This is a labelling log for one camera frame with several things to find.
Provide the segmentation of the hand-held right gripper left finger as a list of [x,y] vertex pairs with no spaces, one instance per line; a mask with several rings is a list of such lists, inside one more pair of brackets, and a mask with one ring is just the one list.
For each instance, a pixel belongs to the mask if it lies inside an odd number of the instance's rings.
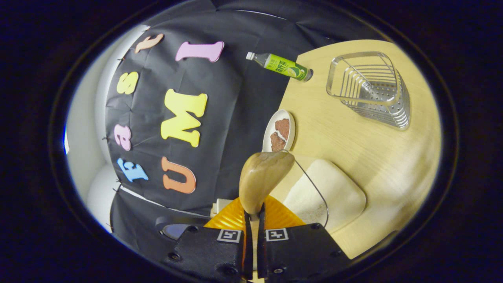
[[203,283],[253,279],[253,236],[240,199],[204,226],[188,226],[162,263]]

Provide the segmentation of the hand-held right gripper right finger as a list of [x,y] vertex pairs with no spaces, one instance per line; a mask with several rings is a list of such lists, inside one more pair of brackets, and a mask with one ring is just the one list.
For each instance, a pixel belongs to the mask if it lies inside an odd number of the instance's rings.
[[259,213],[257,277],[264,281],[323,281],[350,258],[322,224],[306,224],[272,196]]

